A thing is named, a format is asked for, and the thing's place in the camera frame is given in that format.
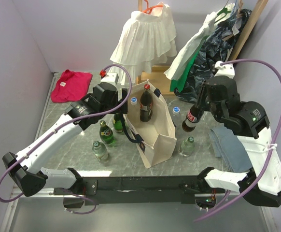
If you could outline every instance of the white wall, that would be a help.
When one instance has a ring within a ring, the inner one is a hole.
[[[150,6],[159,3],[149,2]],[[53,72],[101,70],[110,64],[123,25],[131,12],[138,9],[137,0],[14,0],[14,3]],[[224,7],[226,0],[164,3],[172,9],[179,51],[198,32],[206,14]]]
[[[51,82],[50,70],[11,0],[0,0],[0,177],[2,156],[32,143]],[[10,177],[0,189],[12,190]],[[7,204],[0,203],[0,225]]]
[[[240,57],[262,59],[281,73],[281,0],[268,1]],[[275,74],[260,64],[239,64],[236,81],[243,101],[256,101],[264,106],[274,131],[281,111],[281,86]],[[277,142],[281,159],[281,131]],[[281,207],[272,209],[272,212],[281,232]]]

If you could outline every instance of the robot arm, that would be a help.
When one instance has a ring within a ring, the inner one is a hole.
[[[82,178],[73,168],[52,170],[43,168],[43,165],[68,140],[86,130],[91,124],[97,123],[104,116],[84,118],[67,124],[56,131],[59,125],[73,118],[110,110],[121,102],[118,100],[117,82],[118,75],[109,72],[101,83],[93,88],[93,93],[89,93],[81,100],[73,102],[59,120],[34,143],[16,154],[8,152],[3,156],[3,162],[8,168],[17,160],[26,156],[30,149],[40,143],[49,133],[55,133],[9,173],[25,196],[32,196],[43,188],[65,188],[70,189],[72,192],[80,188]],[[127,89],[122,89],[122,97],[124,98],[126,95]],[[118,111],[113,113],[118,112],[126,114],[127,104],[124,104]]]
[[[264,108],[254,101],[240,101],[236,82],[227,76],[215,76],[202,83],[197,103],[188,113],[189,127],[200,121],[204,111],[210,111],[216,121],[232,130],[242,142],[253,165],[246,173],[205,169],[198,177],[211,188],[244,191],[260,174],[269,150],[273,149],[269,166],[258,185],[244,198],[254,205],[281,205],[281,162],[271,145],[271,130]]]

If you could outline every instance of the folded blue denim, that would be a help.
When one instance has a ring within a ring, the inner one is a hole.
[[[242,173],[252,168],[249,156],[233,132],[224,126],[211,129],[209,137],[216,157],[222,157],[232,172]]]

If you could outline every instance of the wooden rack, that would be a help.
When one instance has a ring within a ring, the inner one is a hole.
[[[144,0],[138,0],[138,10],[143,11],[142,4]],[[236,42],[229,60],[237,59],[240,51],[242,50],[244,44],[246,43],[252,29],[254,28],[257,20],[259,19],[261,13],[263,12],[268,0],[258,0],[255,7],[249,17],[249,20],[245,27],[243,28],[238,41]],[[170,80],[166,78],[164,72],[169,68],[169,65],[154,65],[152,67],[151,73],[143,72],[137,78],[137,83],[141,83],[149,79],[149,81],[158,89],[160,89],[163,95],[174,95],[173,92],[169,91]]]

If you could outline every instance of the gray marble tabletop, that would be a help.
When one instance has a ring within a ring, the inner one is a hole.
[[[89,92],[92,87],[99,83],[99,72],[91,72]],[[60,77],[60,73],[54,76],[54,83]],[[165,96],[170,112],[177,106],[181,110],[181,118],[184,120],[186,112],[191,104],[183,102],[175,96]],[[42,119],[42,126],[39,135],[47,131],[63,114],[64,110],[70,105],[67,103],[52,103],[48,101],[46,111]],[[104,117],[107,125],[112,129],[112,115]],[[210,113],[205,113],[202,120],[197,124],[196,129],[191,133],[186,133],[180,127],[176,131],[177,144],[172,158],[153,166],[149,169],[144,167],[136,145],[131,143],[125,135],[114,131],[116,142],[106,145],[110,154],[110,160],[106,164],[101,164],[92,152],[94,140],[100,141],[99,124],[91,125],[84,133],[81,133],[62,146],[45,164],[45,168],[66,169],[72,167],[78,171],[96,171],[96,175],[105,173],[110,176],[160,176],[160,175],[198,175],[206,167],[214,167],[221,171],[226,171],[227,166],[222,158],[216,158],[211,145],[208,132],[211,128],[218,126]],[[180,143],[188,136],[195,139],[195,151],[187,157],[179,155]]]

